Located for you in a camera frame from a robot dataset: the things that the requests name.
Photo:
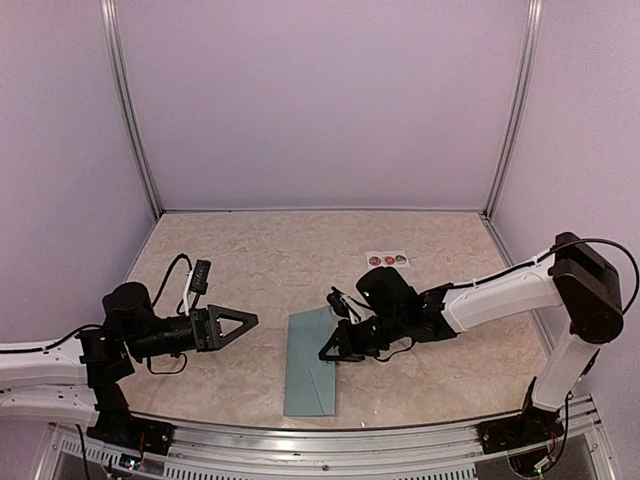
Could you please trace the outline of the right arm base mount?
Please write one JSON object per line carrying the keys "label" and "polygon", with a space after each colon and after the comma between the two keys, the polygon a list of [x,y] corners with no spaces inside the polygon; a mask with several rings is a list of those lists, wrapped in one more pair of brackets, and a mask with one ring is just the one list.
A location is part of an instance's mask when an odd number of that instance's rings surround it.
{"label": "right arm base mount", "polygon": [[560,410],[546,411],[533,406],[536,380],[534,377],[529,384],[519,413],[484,421],[476,427],[484,454],[514,450],[564,435]]}

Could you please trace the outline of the teal paper envelope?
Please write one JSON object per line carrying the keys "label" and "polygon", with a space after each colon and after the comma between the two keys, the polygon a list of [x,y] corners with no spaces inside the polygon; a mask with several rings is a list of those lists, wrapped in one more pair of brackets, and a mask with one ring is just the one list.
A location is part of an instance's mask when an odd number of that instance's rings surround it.
{"label": "teal paper envelope", "polygon": [[336,365],[319,359],[333,332],[329,307],[289,317],[283,414],[325,417],[336,413]]}

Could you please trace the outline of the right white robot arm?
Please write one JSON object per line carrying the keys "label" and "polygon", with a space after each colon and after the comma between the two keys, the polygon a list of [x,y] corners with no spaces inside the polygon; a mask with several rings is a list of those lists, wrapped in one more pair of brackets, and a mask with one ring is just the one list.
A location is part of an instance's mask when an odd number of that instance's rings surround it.
{"label": "right white robot arm", "polygon": [[320,349],[322,361],[360,362],[385,359],[382,352],[404,338],[413,344],[452,340],[489,322],[543,309],[561,309],[568,317],[565,333],[531,384],[523,413],[511,433],[523,444],[535,442],[551,424],[549,412],[565,403],[573,386],[593,364],[603,346],[622,333],[634,297],[624,301],[620,275],[596,251],[605,245],[625,256],[623,245],[572,232],[556,236],[553,245],[519,264],[462,283],[446,283],[422,292],[393,267],[378,266],[359,279],[360,319],[347,295],[332,289],[327,301],[340,320]]}

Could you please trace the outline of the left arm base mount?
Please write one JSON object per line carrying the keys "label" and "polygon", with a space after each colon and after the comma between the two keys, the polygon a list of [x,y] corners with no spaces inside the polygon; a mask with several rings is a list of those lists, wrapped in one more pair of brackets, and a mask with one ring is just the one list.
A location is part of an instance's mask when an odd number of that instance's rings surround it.
{"label": "left arm base mount", "polygon": [[98,418],[86,430],[90,438],[141,454],[168,454],[175,431],[172,424],[133,415],[118,384],[96,387],[93,392]]}

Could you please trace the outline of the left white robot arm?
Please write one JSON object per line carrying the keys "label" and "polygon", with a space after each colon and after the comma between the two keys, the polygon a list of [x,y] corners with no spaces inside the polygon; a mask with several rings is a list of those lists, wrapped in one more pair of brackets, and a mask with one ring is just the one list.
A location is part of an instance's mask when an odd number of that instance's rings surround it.
{"label": "left white robot arm", "polygon": [[102,430],[121,445],[140,434],[119,382],[153,358],[219,351],[259,323],[216,305],[161,318],[145,285],[128,282],[102,300],[102,324],[83,325],[48,345],[1,347],[2,406],[16,415]]}

